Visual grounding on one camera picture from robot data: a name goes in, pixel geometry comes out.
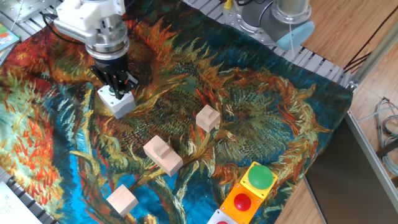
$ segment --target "small wooden cube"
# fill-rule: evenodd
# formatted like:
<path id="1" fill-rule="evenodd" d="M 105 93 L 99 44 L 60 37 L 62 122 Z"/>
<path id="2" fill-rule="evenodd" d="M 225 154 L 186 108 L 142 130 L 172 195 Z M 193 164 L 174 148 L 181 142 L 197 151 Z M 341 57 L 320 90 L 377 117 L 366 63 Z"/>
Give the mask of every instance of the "small wooden cube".
<path id="1" fill-rule="evenodd" d="M 182 158 L 171 150 L 170 146 L 159 136 L 153 137 L 147 144 L 145 144 L 144 152 L 171 177 L 183 165 Z"/>
<path id="2" fill-rule="evenodd" d="M 123 184 L 106 200 L 122 217 L 125 217 L 138 204 L 137 198 Z"/>
<path id="3" fill-rule="evenodd" d="M 206 105 L 197 114 L 197 125 L 209 133 L 220 122 L 220 119 L 220 113 Z"/>

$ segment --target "wooden block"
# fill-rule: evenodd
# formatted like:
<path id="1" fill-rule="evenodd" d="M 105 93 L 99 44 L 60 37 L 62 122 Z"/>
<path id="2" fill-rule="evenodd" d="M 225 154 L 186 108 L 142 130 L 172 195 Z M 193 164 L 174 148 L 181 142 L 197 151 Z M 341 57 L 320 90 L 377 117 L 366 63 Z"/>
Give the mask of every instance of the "wooden block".
<path id="1" fill-rule="evenodd" d="M 217 209 L 216 212 L 213 214 L 213 216 L 210 218 L 210 220 L 207 222 L 207 224 L 238 224 L 236 221 L 234 221 L 231 217 L 227 216 L 223 211 L 220 209 Z"/>
<path id="2" fill-rule="evenodd" d="M 220 119 L 220 113 L 206 105 L 197 114 L 197 125 L 209 133 L 220 122 Z"/>
<path id="3" fill-rule="evenodd" d="M 159 146 L 155 146 L 154 152 L 157 157 L 164 159 L 170 153 L 170 147 L 164 142 L 165 144 L 161 144 Z"/>
<path id="4" fill-rule="evenodd" d="M 182 158 L 171 150 L 159 136 L 153 137 L 145 146 L 145 154 L 169 176 L 173 176 L 183 165 Z"/>
<path id="5" fill-rule="evenodd" d="M 138 204 L 137 198 L 123 184 L 106 200 L 122 217 L 125 217 Z"/>
<path id="6" fill-rule="evenodd" d="M 239 224 L 249 224 L 261 202 L 261 198 L 250 190 L 241 184 L 236 184 L 220 210 Z"/>

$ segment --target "white block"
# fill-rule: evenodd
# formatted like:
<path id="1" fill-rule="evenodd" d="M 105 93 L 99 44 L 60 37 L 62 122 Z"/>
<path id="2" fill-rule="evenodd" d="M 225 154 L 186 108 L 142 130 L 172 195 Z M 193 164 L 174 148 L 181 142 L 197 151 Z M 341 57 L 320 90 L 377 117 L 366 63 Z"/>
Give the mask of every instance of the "white block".
<path id="1" fill-rule="evenodd" d="M 131 92 L 124 94 L 121 100 L 116 99 L 114 93 L 109 92 L 109 85 L 103 86 L 97 92 L 104 105 L 116 119 L 123 117 L 136 107 L 136 102 Z"/>
<path id="2" fill-rule="evenodd" d="M 197 114 L 197 125 L 206 132 L 210 132 L 220 121 L 220 113 L 211 106 L 206 105 Z"/>
<path id="3" fill-rule="evenodd" d="M 171 177 L 183 166 L 182 158 L 159 136 L 153 137 L 145 144 L 144 152 Z"/>
<path id="4" fill-rule="evenodd" d="M 123 184 L 120 185 L 107 199 L 112 207 L 125 217 L 138 204 L 137 198 Z"/>

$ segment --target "painted fabric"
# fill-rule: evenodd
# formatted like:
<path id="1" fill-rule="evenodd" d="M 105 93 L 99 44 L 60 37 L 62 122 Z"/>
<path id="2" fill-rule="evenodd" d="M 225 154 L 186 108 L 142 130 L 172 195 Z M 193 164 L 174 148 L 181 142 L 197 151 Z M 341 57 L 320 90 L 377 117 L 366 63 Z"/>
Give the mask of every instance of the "painted fabric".
<path id="1" fill-rule="evenodd" d="M 59 223 L 206 223 L 257 161 L 279 179 L 251 223 L 274 223 L 352 93 L 183 2 L 152 6 L 126 21 L 140 85 L 121 119 L 84 46 L 46 28 L 13 50 L 0 68 L 0 165 Z M 205 105 L 221 113 L 211 133 L 195 124 Z M 144 154 L 155 135 L 183 158 L 173 177 Z M 125 218 L 106 201 L 121 184 L 139 201 Z"/>

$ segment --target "black cable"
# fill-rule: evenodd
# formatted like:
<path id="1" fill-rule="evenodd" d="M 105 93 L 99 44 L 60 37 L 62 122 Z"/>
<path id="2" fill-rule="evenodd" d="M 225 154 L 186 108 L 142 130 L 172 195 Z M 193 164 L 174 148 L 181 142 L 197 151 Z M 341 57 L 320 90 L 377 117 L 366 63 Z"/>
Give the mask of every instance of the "black cable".
<path id="1" fill-rule="evenodd" d="M 370 43 L 370 41 L 373 39 L 373 37 L 377 34 L 377 32 L 379 32 L 380 28 L 390 19 L 390 17 L 393 15 L 393 13 L 396 12 L 396 10 L 398 10 L 398 6 L 392 10 L 392 12 L 384 19 L 384 21 L 379 25 L 379 27 L 376 29 L 376 31 L 374 31 L 374 33 L 372 34 L 372 36 L 369 38 L 368 41 L 366 41 L 366 43 L 361 47 L 361 49 L 355 54 L 355 56 L 347 63 L 347 65 L 344 67 L 344 70 L 346 70 L 346 68 L 348 68 L 352 63 L 353 60 L 361 53 L 361 51 L 365 48 L 365 46 L 368 45 L 368 43 Z"/>
<path id="2" fill-rule="evenodd" d="M 238 6 L 245 6 L 245 5 L 252 3 L 253 0 L 244 1 L 243 3 L 240 3 L 241 2 L 240 0 L 235 0 L 235 2 Z"/>
<path id="3" fill-rule="evenodd" d="M 350 66 L 349 68 L 347 68 L 346 70 L 344 70 L 344 73 L 349 72 L 350 70 L 352 70 L 353 68 L 357 67 L 358 65 L 362 64 L 364 61 L 366 61 L 366 58 L 363 58 L 362 60 L 360 60 L 359 62 L 355 63 L 354 65 Z"/>
<path id="4" fill-rule="evenodd" d="M 355 68 L 355 70 L 353 70 L 351 73 L 356 72 L 359 68 L 361 68 L 361 67 Z"/>
<path id="5" fill-rule="evenodd" d="M 135 3 L 136 0 L 132 0 L 127 6 L 126 6 L 126 11 L 130 8 Z"/>
<path id="6" fill-rule="evenodd" d="M 53 16 L 54 16 L 53 14 L 42 14 L 42 16 L 43 16 L 43 21 L 44 21 L 45 25 L 46 25 L 46 26 L 51 30 L 51 32 L 52 32 L 54 35 L 56 35 L 59 39 L 65 41 L 65 42 L 71 43 L 71 44 L 84 45 L 84 43 L 75 42 L 75 41 L 72 41 L 72 40 L 68 40 L 68 39 L 65 39 L 65 38 L 61 37 L 61 35 L 57 34 L 57 33 L 52 29 L 52 27 L 51 27 L 50 24 L 47 22 L 47 20 L 45 19 L 46 16 L 49 17 L 50 19 L 54 19 L 54 18 L 53 18 Z"/>
<path id="7" fill-rule="evenodd" d="M 147 10 L 142 15 L 128 17 L 128 18 L 123 19 L 123 21 L 130 21 L 130 20 L 134 20 L 134 19 L 140 19 L 140 18 L 146 17 L 147 15 L 151 14 L 155 9 L 157 9 L 160 6 L 160 3 L 159 3 L 158 5 L 154 6 L 153 9 L 150 10 L 150 7 L 152 6 L 152 2 L 153 2 L 153 0 L 149 3 L 149 6 L 148 6 Z"/>
<path id="8" fill-rule="evenodd" d="M 353 61 L 351 62 L 351 64 L 352 64 L 352 63 L 355 63 L 355 62 L 357 62 L 357 61 L 359 61 L 359 60 L 362 60 L 362 59 L 364 59 L 364 58 L 367 58 L 371 53 L 372 53 L 372 52 L 367 53 L 366 55 L 363 55 L 362 57 L 353 60 Z"/>
<path id="9" fill-rule="evenodd" d="M 266 0 L 262 0 L 261 2 L 258 2 L 258 0 L 254 0 L 257 4 L 262 4 L 264 3 Z"/>

